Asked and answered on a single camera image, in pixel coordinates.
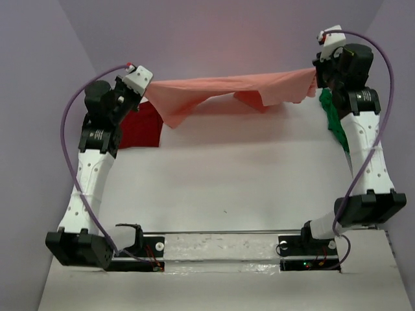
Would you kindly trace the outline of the pink polo shirt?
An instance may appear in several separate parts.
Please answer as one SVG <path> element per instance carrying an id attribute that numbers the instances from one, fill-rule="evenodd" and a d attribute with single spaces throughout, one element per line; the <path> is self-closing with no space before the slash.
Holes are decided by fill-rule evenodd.
<path id="1" fill-rule="evenodd" d="M 232 94 L 238 101 L 263 113 L 269 106 L 284 102 L 299 104 L 307 97 L 314 97 L 316 89 L 316 70 L 308 68 L 283 73 L 153 82 L 145 97 L 164 123 L 176 128 L 199 104 L 211 97 Z"/>

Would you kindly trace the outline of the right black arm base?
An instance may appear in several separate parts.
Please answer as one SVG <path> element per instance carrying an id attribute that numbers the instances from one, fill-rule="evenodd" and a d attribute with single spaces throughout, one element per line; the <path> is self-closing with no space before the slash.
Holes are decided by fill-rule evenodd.
<path id="1" fill-rule="evenodd" d="M 282 272 L 341 271 L 335 240 L 313 238 L 310 221 L 299 234 L 279 236 L 276 254 Z"/>

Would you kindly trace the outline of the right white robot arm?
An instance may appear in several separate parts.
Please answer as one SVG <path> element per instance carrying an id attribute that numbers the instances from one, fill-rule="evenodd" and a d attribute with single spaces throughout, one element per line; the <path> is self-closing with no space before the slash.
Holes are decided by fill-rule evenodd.
<path id="1" fill-rule="evenodd" d="M 318 87 L 331 92 L 348 146 L 352 188 L 335 201 L 325 216 L 308 221 L 298 239 L 313 254 L 322 240 L 350 229 L 385 223 L 407 203 L 388 175 L 381 142 L 381 105 L 377 91 L 366 86 L 374 54 L 368 46 L 350 43 L 324 48 L 316 55 Z"/>

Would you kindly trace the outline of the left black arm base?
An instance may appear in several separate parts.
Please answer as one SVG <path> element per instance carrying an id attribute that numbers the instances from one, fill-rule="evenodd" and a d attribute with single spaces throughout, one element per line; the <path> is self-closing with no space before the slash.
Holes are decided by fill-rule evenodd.
<path id="1" fill-rule="evenodd" d="M 114 255 L 108 272 L 164 272 L 165 237 L 143 232 L 139 224 L 118 223 L 116 241 L 120 253 Z"/>

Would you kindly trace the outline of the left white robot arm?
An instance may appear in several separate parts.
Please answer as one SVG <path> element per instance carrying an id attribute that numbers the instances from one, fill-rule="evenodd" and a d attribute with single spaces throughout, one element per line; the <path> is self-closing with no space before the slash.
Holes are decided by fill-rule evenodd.
<path id="1" fill-rule="evenodd" d="M 151 82 L 141 73 L 117 76 L 115 85 L 103 80 L 82 88 L 87 113 L 78 144 L 78 164 L 69 171 L 74 187 L 64 217 L 45 245 L 63 266 L 106 269 L 116 246 L 97 213 L 108 173 L 121 143 L 121 123 L 139 103 Z"/>

